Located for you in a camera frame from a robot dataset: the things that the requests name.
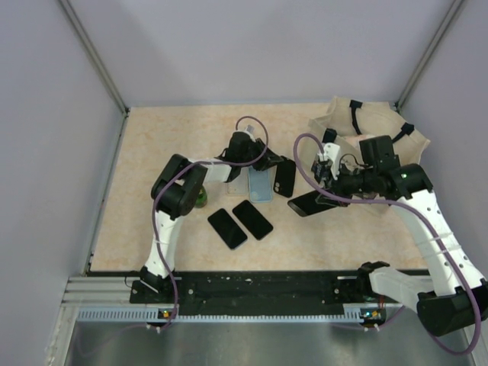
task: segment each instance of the black strap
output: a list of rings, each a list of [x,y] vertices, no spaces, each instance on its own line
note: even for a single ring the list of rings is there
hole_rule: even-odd
[[[412,124],[408,124],[407,122],[405,122],[402,126],[402,129],[401,131],[393,138],[393,143],[395,143],[396,141],[398,141],[399,139],[401,139],[402,137],[404,137],[405,135],[409,135],[415,131],[415,126],[413,126]]]
[[[358,135],[362,135],[362,133],[361,130],[359,130],[358,119],[356,118],[356,109],[361,108],[362,106],[363,106],[362,101],[351,100],[351,103],[349,104],[349,107],[351,107],[351,114],[352,114],[352,126],[354,127]]]
[[[336,141],[337,131],[333,128],[327,128],[326,132],[323,133],[322,143],[333,143]]]

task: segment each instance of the beige speckled tabletop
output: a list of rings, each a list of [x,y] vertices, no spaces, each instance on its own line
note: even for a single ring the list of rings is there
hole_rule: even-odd
[[[127,122],[117,167],[92,260],[92,271],[139,270],[152,242],[149,196],[169,157],[219,155],[228,145],[236,120],[261,119],[270,134],[270,148],[293,157],[299,133],[310,118],[326,113],[328,104],[242,104],[133,108]],[[255,135],[264,134],[255,123]],[[336,208],[302,218],[287,198],[256,207],[274,230],[262,241],[248,241],[229,250],[207,222],[224,207],[228,212],[246,197],[229,196],[224,184],[208,184],[208,204],[185,219],[176,252],[178,270],[316,270],[351,269],[367,261],[385,261],[396,268],[426,268],[406,227],[392,210],[378,216],[359,206]],[[297,172],[294,197],[311,191]]]

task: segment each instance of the white wall panel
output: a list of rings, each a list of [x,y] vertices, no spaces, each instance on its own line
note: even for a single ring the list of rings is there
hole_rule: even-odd
[[[404,108],[432,139],[422,165],[470,259],[488,275],[488,2],[470,0]]]
[[[449,0],[72,0],[134,105],[394,101]]]
[[[53,0],[0,12],[0,364],[43,364],[121,115]]]

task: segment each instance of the black smartphone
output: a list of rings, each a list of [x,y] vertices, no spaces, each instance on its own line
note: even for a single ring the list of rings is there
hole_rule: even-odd
[[[289,200],[288,206],[300,216],[307,217],[334,207],[339,207],[340,203],[322,196],[317,191],[311,191],[293,200]]]
[[[257,240],[261,240],[273,231],[269,221],[247,200],[235,206],[232,212]]]
[[[276,166],[276,176],[274,177],[274,191],[281,196],[290,198],[293,196],[295,186],[295,174],[297,166],[295,162],[286,156],[282,156],[283,161]]]
[[[247,240],[247,235],[223,208],[208,217],[208,222],[230,249],[235,249]]]

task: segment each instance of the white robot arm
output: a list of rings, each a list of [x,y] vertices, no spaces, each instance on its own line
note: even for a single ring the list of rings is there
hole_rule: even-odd
[[[205,166],[205,169],[207,171],[203,184],[214,181],[227,181],[232,171],[232,168],[229,165],[211,164],[212,162],[221,162],[221,160],[219,159],[206,159],[206,161],[208,161],[210,164]],[[159,244],[161,246],[161,251],[166,260],[166,263],[171,270],[175,269],[176,244],[178,241],[181,225],[183,224],[184,220],[185,216],[180,216],[172,220],[171,215],[169,213],[166,213],[164,210],[156,211],[156,225],[158,227],[159,233]],[[156,236],[153,234],[151,252],[146,261],[145,268],[149,273],[155,275],[156,277],[160,276],[161,278],[166,278],[166,276],[168,276],[168,271],[166,271],[165,266],[161,262],[156,244]],[[141,278],[141,280],[143,281],[143,283],[145,283],[146,286],[149,286],[153,290],[157,291],[157,287],[154,287],[154,285],[145,282],[144,278]]]
[[[359,268],[359,273],[363,274],[361,291],[384,295],[404,304],[419,315],[422,324],[435,336],[473,324],[472,306],[459,278],[445,258],[447,251],[473,291],[482,319],[486,319],[488,283],[466,256],[445,221],[432,183],[423,169],[417,164],[400,166],[388,136],[361,141],[360,147],[364,164],[361,169],[349,171],[345,165],[341,165],[340,146],[323,144],[324,152],[317,155],[312,169],[316,181],[341,197],[376,193],[412,207],[427,218],[438,233],[438,237],[433,237],[415,214],[393,206],[425,259],[430,278],[420,280],[391,268],[387,263],[368,262]],[[437,239],[442,240],[445,251],[440,250]]]
[[[181,225],[194,208],[203,184],[211,182],[229,182],[240,174],[243,163],[255,161],[252,167],[256,170],[266,170],[278,164],[283,159],[274,154],[265,144],[252,135],[252,127],[235,131],[229,147],[217,158],[187,159],[175,154],[171,157],[161,175],[151,190],[151,197],[156,199],[158,193],[178,173],[189,165],[194,164],[182,177],[169,186],[156,207],[156,229],[159,237],[161,254],[169,269],[175,269],[175,252]],[[158,242],[153,234],[152,246],[146,264],[140,271],[141,282],[155,292],[162,288],[163,280],[169,275],[163,265],[158,252]]]

